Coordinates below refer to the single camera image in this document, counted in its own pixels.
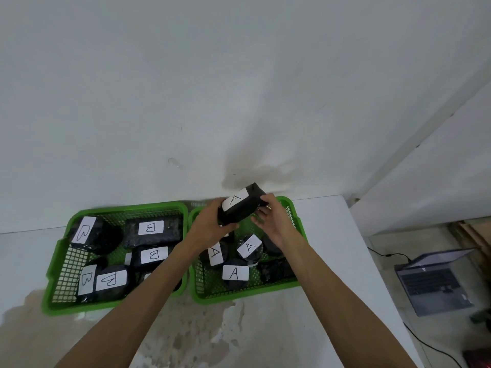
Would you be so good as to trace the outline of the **person's right hand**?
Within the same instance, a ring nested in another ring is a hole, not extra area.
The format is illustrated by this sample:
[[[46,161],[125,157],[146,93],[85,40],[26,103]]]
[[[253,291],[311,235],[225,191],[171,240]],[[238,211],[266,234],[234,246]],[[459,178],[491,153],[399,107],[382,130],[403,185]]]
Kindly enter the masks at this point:
[[[286,209],[273,193],[265,194],[261,196],[261,199],[268,203],[267,206],[259,207],[252,215],[268,215],[270,217],[270,227],[261,229],[274,245],[283,251],[288,240],[298,232],[293,226]]]

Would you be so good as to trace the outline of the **person's left hand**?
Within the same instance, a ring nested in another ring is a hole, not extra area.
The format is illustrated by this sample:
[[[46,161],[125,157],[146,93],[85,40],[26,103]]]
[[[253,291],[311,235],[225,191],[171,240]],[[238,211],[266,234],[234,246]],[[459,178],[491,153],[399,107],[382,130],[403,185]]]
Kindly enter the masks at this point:
[[[199,255],[204,250],[217,244],[229,233],[218,233],[218,208],[225,197],[216,198],[204,207],[189,229],[184,243],[191,251]]]

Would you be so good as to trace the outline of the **black packet white label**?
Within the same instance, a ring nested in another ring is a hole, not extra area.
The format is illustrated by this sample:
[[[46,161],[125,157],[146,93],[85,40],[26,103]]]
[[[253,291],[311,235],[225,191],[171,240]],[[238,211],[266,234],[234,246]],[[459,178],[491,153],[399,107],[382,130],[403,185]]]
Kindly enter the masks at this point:
[[[239,223],[259,207],[267,206],[268,203],[261,199],[263,195],[265,192],[255,182],[235,192],[218,208],[219,224]]]

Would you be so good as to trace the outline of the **person's left forearm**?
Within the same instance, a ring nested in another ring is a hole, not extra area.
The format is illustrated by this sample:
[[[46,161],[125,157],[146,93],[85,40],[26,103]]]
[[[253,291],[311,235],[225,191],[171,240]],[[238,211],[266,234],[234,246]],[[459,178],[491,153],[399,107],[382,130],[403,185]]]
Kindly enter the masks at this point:
[[[169,257],[105,315],[54,368],[129,368],[176,284],[201,249],[188,235]]]

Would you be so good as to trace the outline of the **person's right forearm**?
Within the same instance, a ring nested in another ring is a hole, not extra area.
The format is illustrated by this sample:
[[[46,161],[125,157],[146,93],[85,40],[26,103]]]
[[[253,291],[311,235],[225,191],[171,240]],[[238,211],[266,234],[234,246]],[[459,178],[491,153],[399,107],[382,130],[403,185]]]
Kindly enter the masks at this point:
[[[389,328],[299,232],[270,238],[285,255],[344,368],[417,368]]]

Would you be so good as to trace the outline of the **pile of black packets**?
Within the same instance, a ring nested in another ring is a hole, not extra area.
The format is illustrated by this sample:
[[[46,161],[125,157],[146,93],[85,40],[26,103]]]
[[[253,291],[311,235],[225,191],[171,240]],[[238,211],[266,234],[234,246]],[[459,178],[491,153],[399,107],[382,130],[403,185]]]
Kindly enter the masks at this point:
[[[70,246],[96,256],[80,272],[77,303],[125,298],[183,239],[183,223],[180,214],[128,219],[123,228],[97,216],[76,220]]]
[[[262,233],[236,236],[232,231],[199,255],[201,264],[218,274],[228,291],[252,285],[253,271],[260,284],[293,280],[295,275],[279,247]]]

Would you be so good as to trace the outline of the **green plastic mesh basket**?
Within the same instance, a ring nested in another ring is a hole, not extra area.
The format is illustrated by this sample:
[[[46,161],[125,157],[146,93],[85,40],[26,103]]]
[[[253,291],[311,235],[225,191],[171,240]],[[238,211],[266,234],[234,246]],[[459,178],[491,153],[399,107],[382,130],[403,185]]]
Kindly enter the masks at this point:
[[[305,230],[297,215],[292,200],[285,196],[278,196],[277,200],[286,209],[292,225],[303,238],[307,240]],[[204,207],[205,204],[195,204],[194,209],[188,216],[189,228],[193,225],[195,218]],[[241,239],[248,235],[256,235],[258,238],[262,238],[263,234],[263,231],[250,220],[250,217],[245,218],[240,222],[239,228],[235,231],[235,242],[233,244],[228,244],[228,258],[238,258],[236,247]],[[216,269],[216,267],[212,268],[209,265],[205,265],[201,259],[195,260],[189,270],[191,295],[195,302],[209,305],[298,287],[299,282],[294,276],[291,278],[278,279],[277,282],[264,283],[262,281],[261,269],[258,269],[258,267],[261,267],[263,263],[279,260],[280,258],[284,258],[284,256],[277,256],[275,258],[274,256],[268,256],[268,254],[264,252],[259,264],[250,268],[248,283],[242,289],[235,291],[229,290],[225,285],[224,280],[222,279],[221,268]]]
[[[96,258],[82,249],[71,247],[69,231],[72,224],[83,216],[100,216],[108,223],[124,228],[125,221],[132,218],[155,218],[164,215],[179,214],[183,218],[182,236],[188,228],[188,208],[180,201],[151,204],[136,204],[92,208],[75,213],[66,226],[63,237],[57,242],[50,265],[46,272],[48,284],[41,301],[41,310],[48,316],[61,316],[87,313],[116,307],[121,300],[111,302],[77,303],[76,294],[79,276],[83,266]]]

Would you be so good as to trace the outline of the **grey open laptop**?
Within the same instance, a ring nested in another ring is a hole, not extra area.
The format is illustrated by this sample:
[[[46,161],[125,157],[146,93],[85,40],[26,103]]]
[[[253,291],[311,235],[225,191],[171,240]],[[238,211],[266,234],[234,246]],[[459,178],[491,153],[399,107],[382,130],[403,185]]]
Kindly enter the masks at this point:
[[[450,265],[476,250],[453,249],[425,253],[407,264],[394,266],[395,273],[418,317],[474,306]]]

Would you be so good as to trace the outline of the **brown cardboard pieces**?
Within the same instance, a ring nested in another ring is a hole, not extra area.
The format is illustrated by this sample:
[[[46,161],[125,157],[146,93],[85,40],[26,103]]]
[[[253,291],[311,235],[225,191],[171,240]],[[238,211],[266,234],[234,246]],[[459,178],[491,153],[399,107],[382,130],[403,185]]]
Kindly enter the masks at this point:
[[[462,249],[476,249],[470,259],[482,277],[491,282],[491,216],[451,222],[447,228]]]

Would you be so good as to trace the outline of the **dark green object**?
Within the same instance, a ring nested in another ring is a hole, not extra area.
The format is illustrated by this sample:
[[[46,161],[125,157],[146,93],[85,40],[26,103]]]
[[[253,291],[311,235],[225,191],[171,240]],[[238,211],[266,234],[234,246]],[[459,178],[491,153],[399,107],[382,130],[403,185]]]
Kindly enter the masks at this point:
[[[484,324],[489,334],[491,334],[491,307],[477,311],[470,315],[473,324]]]

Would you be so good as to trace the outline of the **dark red object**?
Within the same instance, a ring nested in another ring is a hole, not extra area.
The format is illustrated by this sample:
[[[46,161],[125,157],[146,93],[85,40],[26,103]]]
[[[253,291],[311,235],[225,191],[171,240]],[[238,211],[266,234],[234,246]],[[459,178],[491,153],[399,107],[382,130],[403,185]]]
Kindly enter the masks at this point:
[[[463,358],[468,368],[491,368],[491,347],[464,351]]]

